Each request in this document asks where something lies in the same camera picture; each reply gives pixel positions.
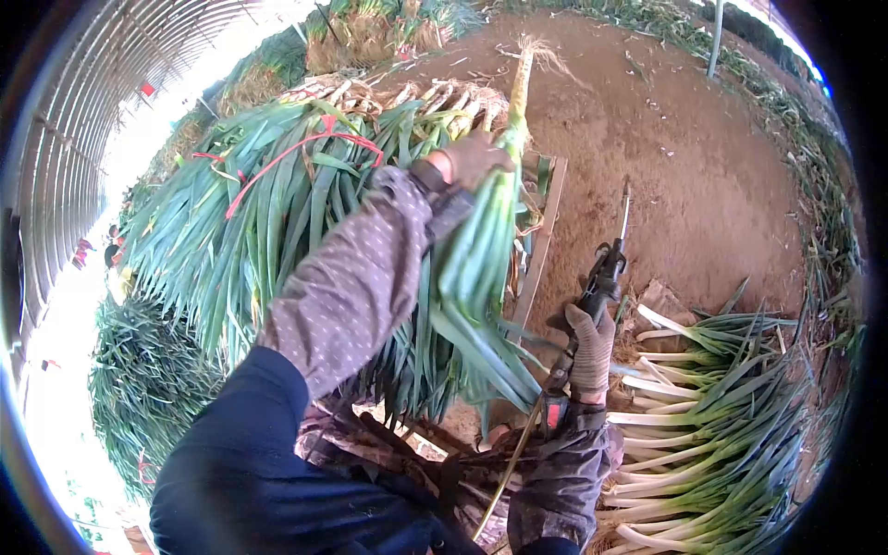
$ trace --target red label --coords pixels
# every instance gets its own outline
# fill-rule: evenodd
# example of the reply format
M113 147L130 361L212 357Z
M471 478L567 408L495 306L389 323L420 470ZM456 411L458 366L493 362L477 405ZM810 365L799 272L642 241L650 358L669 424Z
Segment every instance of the red label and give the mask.
M546 415L546 424L554 429L558 426L558 418L561 416L561 407L558 405L549 405L549 413Z

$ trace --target work glove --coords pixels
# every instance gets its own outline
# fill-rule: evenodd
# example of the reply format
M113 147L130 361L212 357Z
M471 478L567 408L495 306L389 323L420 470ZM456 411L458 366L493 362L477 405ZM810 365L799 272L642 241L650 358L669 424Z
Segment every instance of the work glove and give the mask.
M610 313L601 314L595 327L592 317L577 305L565 305L564 315L576 335L576 354L570 372L570 392L574 399L599 395L607 391L610 357L614 350L616 325Z
M429 159L446 160L449 164L444 165L449 165L449 171L447 168L441 171L444 180L474 193L492 170L515 171L509 153L493 147L492 143L493 134L476 129L447 147L432 151Z

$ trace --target metal pole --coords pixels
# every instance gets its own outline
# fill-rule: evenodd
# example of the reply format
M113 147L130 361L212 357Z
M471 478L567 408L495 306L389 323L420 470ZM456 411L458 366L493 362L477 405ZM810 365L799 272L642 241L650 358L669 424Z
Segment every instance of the metal pole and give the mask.
M530 433L534 429L536 417L539 416L540 410L542 408L543 394L540 393L540 396L536 398L534 409L530 411L530 419L527 420L527 426L524 427L524 432L521 433L521 437L518 439L518 445L515 446L515 450L511 454L509 465L505 467L503 477L500 479L500 483L496 487L496 492L494 493L493 498L490 500L490 505L488 505L488 509L484 511L484 516L481 517L481 522L479 523L478 528L475 530L475 534L472 536L473 542L478 541L478 538L481 536L481 532L484 531L484 527L488 524L488 520L490 520L491 515L493 515L494 513L496 504L499 502L500 497L503 496L506 484L509 483L509 478L511 477L511 474L515 472L515 467L518 465L518 459L521 457L521 452L524 451L524 447L527 445L527 440L530 439Z
M718 61L718 44L721 43L721 20L725 11L725 0L716 0L716 32L712 36L712 53L710 54L710 68L706 76L712 79L716 74L716 61Z

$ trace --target sleeve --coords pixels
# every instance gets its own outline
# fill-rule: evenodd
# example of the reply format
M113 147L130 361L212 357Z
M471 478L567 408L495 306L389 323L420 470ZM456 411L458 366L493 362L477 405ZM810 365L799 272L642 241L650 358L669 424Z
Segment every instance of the sleeve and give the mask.
M511 497L507 529L513 551L531 555L555 542L552 538L563 538L577 551L557 552L583 552L595 533L601 484L613 465L607 446L604 406L572 402L563 427L540 447L536 467Z
M297 266L257 338L299 369L311 399L356 373L416 304L432 208L403 170L381 168L374 186Z

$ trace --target patterned sleeve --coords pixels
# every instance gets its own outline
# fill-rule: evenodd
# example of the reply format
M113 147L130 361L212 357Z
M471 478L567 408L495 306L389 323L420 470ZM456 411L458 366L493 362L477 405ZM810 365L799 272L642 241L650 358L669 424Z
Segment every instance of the patterned sleeve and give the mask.
M407 172L381 168L358 211L298 264L268 306L257 345L292 362L311 399L355 374L410 316L431 219Z

